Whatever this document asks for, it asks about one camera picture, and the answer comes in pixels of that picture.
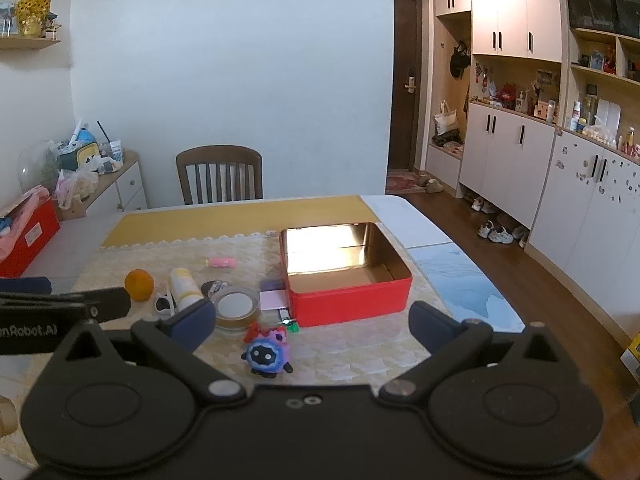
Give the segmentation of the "clutter pile on cabinet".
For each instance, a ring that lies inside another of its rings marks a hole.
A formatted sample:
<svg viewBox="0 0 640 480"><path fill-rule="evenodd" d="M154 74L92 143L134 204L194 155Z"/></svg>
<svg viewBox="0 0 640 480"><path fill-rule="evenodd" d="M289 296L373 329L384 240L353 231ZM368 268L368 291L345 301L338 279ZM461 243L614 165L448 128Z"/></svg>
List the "clutter pile on cabinet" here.
<svg viewBox="0 0 640 480"><path fill-rule="evenodd" d="M85 124L78 125L68 141L41 141L22 151L17 159L22 191L40 185L61 210L88 200L98 190L99 177L121 170L125 161L122 141L110 139L99 122L98 127L105 143L99 144Z"/></svg>

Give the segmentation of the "red patterned door rug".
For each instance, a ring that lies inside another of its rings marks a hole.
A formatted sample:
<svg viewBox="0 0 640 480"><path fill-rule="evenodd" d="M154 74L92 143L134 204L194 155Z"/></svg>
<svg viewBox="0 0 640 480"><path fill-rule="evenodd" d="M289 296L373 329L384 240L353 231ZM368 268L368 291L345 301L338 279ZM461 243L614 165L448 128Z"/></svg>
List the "red patterned door rug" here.
<svg viewBox="0 0 640 480"><path fill-rule="evenodd" d="M411 171L390 171L386 176L387 195L407 195L424 193L421 178Z"/></svg>

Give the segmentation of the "pink rectangular block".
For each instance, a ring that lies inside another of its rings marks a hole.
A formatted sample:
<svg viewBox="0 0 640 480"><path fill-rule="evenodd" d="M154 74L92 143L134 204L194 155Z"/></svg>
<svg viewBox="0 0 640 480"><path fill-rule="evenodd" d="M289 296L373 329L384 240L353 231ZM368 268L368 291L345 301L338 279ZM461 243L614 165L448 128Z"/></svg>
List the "pink rectangular block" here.
<svg viewBox="0 0 640 480"><path fill-rule="evenodd" d="M259 293L260 310L277 311L288 308L288 293L285 289L262 290Z"/></svg>

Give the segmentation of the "brown wooden chair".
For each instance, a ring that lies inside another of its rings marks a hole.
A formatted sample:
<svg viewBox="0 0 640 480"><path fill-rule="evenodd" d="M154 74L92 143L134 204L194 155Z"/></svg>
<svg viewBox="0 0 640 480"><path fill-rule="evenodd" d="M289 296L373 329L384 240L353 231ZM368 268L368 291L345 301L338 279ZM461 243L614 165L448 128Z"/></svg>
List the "brown wooden chair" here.
<svg viewBox="0 0 640 480"><path fill-rule="evenodd" d="M239 145L205 145L176 156L186 205L262 200L262 155Z"/></svg>

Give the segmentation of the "yellow table cloth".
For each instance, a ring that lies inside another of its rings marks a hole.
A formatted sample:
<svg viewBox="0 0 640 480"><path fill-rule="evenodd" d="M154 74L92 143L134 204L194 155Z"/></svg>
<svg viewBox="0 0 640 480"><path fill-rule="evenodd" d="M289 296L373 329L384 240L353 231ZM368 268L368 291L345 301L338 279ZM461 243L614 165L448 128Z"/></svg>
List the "yellow table cloth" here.
<svg viewBox="0 0 640 480"><path fill-rule="evenodd" d="M357 222L378 222L376 214L357 195L155 208L125 214L101 246L205 240Z"/></svg>

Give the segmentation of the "gold sunflower ornament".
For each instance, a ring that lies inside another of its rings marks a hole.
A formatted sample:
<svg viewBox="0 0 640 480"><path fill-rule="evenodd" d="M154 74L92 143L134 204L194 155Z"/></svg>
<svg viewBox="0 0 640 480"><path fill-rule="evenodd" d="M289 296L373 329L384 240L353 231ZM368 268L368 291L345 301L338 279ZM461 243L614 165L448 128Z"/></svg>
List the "gold sunflower ornament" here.
<svg viewBox="0 0 640 480"><path fill-rule="evenodd" d="M51 0L18 0L14 14L24 37L40 38L46 29Z"/></svg>

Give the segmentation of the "red storage box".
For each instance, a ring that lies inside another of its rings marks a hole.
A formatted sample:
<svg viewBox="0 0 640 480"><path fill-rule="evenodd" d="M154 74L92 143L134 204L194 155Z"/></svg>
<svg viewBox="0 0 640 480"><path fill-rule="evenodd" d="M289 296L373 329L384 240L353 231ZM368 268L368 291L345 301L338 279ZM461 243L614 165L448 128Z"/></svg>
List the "red storage box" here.
<svg viewBox="0 0 640 480"><path fill-rule="evenodd" d="M52 200L39 205L24 228L17 233L12 249L1 258L2 278L19 278L60 227Z"/></svg>

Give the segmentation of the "white frame sunglasses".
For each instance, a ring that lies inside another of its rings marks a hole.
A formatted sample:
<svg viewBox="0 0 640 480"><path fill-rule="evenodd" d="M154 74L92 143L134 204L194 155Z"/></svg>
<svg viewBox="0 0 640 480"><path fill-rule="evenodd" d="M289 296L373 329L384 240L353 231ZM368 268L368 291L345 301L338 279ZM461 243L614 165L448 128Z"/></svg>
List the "white frame sunglasses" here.
<svg viewBox="0 0 640 480"><path fill-rule="evenodd" d="M175 301L170 292L158 294L154 299L153 308L160 318L170 318L176 314Z"/></svg>

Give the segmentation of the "quilted beige table mat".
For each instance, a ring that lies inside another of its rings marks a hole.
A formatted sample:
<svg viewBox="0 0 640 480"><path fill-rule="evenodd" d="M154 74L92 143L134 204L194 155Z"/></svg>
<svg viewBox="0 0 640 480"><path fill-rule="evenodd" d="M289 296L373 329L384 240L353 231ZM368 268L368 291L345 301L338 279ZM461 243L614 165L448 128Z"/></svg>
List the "quilted beige table mat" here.
<svg viewBox="0 0 640 480"><path fill-rule="evenodd" d="M293 316L289 306L269 309L260 296L265 281L280 282L283 276L276 233L102 248L80 273L51 283L55 292L84 292L120 286L127 273L137 269L152 276L151 296L133 302L124 318L105 323L105 328L124 330L139 320L164 316L168 307L162 298L183 287L183 281L173 276L186 269L196 284L215 294L215 328L196 349L196 356L244 386L258 382L241 359L250 324L269 328ZM288 344L293 370L278 376L280 384L380 388L427 355L409 334L406 309L352 322L296 326L288 331Z"/></svg>

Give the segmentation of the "purple spiky plush toy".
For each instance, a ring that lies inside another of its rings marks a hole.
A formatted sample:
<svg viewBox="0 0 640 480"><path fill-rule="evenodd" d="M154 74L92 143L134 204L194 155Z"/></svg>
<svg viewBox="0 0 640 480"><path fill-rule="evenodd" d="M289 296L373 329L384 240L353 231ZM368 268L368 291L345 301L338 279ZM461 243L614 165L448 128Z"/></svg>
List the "purple spiky plush toy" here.
<svg viewBox="0 0 640 480"><path fill-rule="evenodd" d="M243 338L245 350L241 359L250 372L263 378L276 378L280 373L292 374L288 331L284 326L262 327L250 324Z"/></svg>

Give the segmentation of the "white sneakers pair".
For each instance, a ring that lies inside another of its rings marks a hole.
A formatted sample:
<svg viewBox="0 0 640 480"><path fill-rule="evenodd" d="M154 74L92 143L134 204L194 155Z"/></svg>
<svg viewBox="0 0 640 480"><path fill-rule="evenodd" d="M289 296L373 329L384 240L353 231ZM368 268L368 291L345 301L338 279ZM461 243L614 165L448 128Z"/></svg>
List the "white sneakers pair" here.
<svg viewBox="0 0 640 480"><path fill-rule="evenodd" d="M494 222L488 220L478 229L477 235L483 240L490 240L491 243L500 245L510 245L514 242L513 235L503 226L495 227Z"/></svg>

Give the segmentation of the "white yellow lotion bottle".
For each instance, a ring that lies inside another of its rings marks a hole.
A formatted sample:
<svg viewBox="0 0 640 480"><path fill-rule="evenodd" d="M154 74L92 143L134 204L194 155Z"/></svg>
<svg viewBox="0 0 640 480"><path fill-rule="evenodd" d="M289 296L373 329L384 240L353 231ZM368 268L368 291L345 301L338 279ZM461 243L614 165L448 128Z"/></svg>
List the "white yellow lotion bottle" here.
<svg viewBox="0 0 640 480"><path fill-rule="evenodd" d="M192 273L185 268L175 268L169 274L169 292L177 312L186 310L204 298Z"/></svg>

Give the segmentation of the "dark brown door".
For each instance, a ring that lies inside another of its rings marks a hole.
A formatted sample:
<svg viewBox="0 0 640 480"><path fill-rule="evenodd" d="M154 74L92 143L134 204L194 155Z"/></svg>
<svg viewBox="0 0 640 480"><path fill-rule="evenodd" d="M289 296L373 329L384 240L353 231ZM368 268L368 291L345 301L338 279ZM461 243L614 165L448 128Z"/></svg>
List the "dark brown door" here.
<svg viewBox="0 0 640 480"><path fill-rule="evenodd" d="M394 0L394 70L388 169L409 170L418 135L422 0Z"/></svg>

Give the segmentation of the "pink cylinder tube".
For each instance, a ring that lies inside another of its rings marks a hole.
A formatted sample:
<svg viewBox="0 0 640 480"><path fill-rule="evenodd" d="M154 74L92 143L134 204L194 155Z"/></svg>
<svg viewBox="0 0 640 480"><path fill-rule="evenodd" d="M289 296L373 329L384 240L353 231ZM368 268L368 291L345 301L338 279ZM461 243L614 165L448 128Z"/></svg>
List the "pink cylinder tube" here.
<svg viewBox="0 0 640 480"><path fill-rule="evenodd" d="M205 265L213 269L234 269L236 260L231 257L212 257L205 259Z"/></svg>

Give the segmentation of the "round gold tin mirror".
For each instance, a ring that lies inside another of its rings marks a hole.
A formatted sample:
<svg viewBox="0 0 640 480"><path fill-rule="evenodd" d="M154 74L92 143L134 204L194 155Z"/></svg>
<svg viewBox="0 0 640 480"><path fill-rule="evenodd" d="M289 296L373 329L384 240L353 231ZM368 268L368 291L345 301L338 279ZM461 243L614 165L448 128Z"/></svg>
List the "round gold tin mirror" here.
<svg viewBox="0 0 640 480"><path fill-rule="evenodd" d="M213 296L212 303L220 330L247 330L260 318L259 296L254 290L228 286Z"/></svg>

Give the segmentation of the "red metal tin box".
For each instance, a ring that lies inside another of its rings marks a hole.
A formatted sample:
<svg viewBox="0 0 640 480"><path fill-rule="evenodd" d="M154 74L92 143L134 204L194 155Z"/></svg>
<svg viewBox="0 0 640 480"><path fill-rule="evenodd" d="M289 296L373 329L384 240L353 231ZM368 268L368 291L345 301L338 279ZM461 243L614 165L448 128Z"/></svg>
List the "red metal tin box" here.
<svg viewBox="0 0 640 480"><path fill-rule="evenodd" d="M299 326L360 321L405 309L412 273L376 224L286 229L279 242L288 303Z"/></svg>

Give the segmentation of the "white drawer cabinet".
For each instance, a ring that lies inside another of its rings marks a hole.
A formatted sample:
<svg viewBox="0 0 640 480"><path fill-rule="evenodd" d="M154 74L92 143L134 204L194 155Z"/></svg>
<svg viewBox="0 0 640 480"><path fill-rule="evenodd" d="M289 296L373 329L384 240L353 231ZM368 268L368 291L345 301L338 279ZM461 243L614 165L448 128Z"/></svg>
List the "white drawer cabinet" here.
<svg viewBox="0 0 640 480"><path fill-rule="evenodd" d="M120 212L133 212L148 208L139 155L134 151L124 153L124 166L119 172L99 176L96 192L86 200L74 200L70 209L54 206L60 221L86 217L111 217Z"/></svg>

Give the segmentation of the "black hanging bag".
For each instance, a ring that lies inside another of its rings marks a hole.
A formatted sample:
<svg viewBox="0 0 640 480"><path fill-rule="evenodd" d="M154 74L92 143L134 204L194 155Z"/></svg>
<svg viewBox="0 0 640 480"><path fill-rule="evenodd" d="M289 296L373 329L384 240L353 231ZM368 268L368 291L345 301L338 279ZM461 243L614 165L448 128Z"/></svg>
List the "black hanging bag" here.
<svg viewBox="0 0 640 480"><path fill-rule="evenodd" d="M459 41L452 50L449 61L449 71L452 78L459 80L463 77L464 71L471 65L471 55L469 47L464 41Z"/></svg>

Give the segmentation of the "beige slippers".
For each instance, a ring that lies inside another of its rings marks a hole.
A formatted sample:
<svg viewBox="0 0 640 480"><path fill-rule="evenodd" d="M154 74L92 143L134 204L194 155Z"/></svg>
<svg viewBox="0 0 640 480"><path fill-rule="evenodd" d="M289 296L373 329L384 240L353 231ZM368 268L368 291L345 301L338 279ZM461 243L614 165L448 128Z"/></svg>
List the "beige slippers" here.
<svg viewBox="0 0 640 480"><path fill-rule="evenodd" d="M419 185L428 194L437 194L441 193L444 190L444 185L442 184L442 182L430 176L420 177Z"/></svg>

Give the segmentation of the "orange fruit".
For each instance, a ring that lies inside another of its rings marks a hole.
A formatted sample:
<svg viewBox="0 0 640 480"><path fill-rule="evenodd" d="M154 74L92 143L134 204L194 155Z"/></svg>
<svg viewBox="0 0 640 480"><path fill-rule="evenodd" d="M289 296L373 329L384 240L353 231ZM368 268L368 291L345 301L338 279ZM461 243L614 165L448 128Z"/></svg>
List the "orange fruit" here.
<svg viewBox="0 0 640 480"><path fill-rule="evenodd" d="M149 272L142 269L131 270L125 278L124 289L137 302L145 302L154 292L154 280Z"/></svg>

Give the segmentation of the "white wall cabinets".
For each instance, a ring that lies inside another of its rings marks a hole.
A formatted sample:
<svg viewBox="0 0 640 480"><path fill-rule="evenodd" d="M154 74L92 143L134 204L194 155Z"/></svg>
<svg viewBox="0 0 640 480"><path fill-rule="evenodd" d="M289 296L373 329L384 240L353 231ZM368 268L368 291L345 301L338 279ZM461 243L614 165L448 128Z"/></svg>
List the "white wall cabinets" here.
<svg viewBox="0 0 640 480"><path fill-rule="evenodd" d="M639 0L434 0L456 185L508 214L619 344L639 333ZM471 65L449 71L459 41Z"/></svg>

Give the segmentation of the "wooden wall shelf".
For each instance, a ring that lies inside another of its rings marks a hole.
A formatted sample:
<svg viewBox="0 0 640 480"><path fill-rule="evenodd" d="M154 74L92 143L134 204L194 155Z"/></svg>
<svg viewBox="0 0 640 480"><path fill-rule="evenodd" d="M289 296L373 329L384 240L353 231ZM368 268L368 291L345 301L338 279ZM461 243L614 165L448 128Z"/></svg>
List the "wooden wall shelf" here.
<svg viewBox="0 0 640 480"><path fill-rule="evenodd" d="M0 37L0 50L42 50L58 44L60 40L51 38L25 37L9 35Z"/></svg>

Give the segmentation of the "purple small block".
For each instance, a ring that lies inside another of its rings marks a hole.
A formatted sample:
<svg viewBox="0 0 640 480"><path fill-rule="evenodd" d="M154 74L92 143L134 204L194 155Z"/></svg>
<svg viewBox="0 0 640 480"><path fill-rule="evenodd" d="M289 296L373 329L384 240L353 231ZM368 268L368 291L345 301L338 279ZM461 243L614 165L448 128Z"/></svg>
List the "purple small block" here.
<svg viewBox="0 0 640 480"><path fill-rule="evenodd" d="M280 278L270 278L270 280L261 281L259 289L262 292L273 292L274 290L285 289L285 284Z"/></svg>

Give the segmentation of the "white tote bag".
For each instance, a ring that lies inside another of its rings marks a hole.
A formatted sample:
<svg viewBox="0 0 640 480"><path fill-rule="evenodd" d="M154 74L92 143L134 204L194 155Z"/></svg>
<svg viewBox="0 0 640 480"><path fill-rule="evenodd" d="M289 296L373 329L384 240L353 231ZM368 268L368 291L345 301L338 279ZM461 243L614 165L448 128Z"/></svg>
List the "white tote bag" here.
<svg viewBox="0 0 640 480"><path fill-rule="evenodd" d="M446 133L459 129L458 114L452 110L446 100L440 102L440 111L434 116L436 136L443 136Z"/></svg>

